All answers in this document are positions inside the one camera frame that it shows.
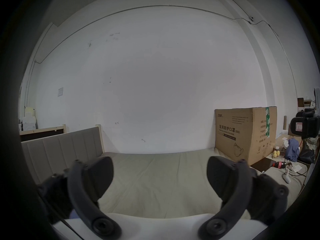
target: green tape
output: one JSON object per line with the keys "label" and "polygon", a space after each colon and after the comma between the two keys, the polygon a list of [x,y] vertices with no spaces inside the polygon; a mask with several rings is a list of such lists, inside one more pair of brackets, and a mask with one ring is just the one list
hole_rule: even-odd
{"label": "green tape", "polygon": [[270,110],[269,107],[266,107],[266,136],[270,137]]}

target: face mask illustration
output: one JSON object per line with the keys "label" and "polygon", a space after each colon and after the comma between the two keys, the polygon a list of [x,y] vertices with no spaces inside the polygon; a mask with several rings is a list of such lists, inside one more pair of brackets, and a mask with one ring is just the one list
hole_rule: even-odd
{"label": "face mask illustration", "polygon": [[240,156],[243,153],[243,148],[240,148],[236,143],[233,145],[234,155],[236,157]]}

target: black bag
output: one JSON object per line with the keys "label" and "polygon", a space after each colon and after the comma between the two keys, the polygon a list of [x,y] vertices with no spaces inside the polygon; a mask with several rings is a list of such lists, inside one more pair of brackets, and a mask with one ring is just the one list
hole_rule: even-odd
{"label": "black bag", "polygon": [[308,149],[307,145],[304,145],[299,156],[298,161],[304,162],[306,164],[313,164],[315,162],[315,152]]}

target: white bedsheet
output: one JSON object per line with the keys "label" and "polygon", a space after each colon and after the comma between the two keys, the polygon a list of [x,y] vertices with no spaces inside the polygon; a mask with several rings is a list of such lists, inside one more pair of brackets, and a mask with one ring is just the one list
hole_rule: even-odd
{"label": "white bedsheet", "polygon": [[[104,213],[125,214],[144,218],[177,218],[197,214],[216,214],[221,199],[210,186],[207,161],[211,156],[223,156],[217,149],[204,149],[174,154],[116,154],[114,179],[99,199]],[[287,184],[282,171],[270,168],[266,172],[278,183],[289,188],[288,206],[297,198],[304,177],[291,177]],[[250,218],[245,212],[242,218]]]}

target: gray upholstered headboard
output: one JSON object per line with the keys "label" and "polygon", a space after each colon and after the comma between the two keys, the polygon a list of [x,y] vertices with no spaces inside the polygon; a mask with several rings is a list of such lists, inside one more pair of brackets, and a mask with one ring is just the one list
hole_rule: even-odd
{"label": "gray upholstered headboard", "polygon": [[99,127],[21,142],[26,163],[36,184],[103,153]]}

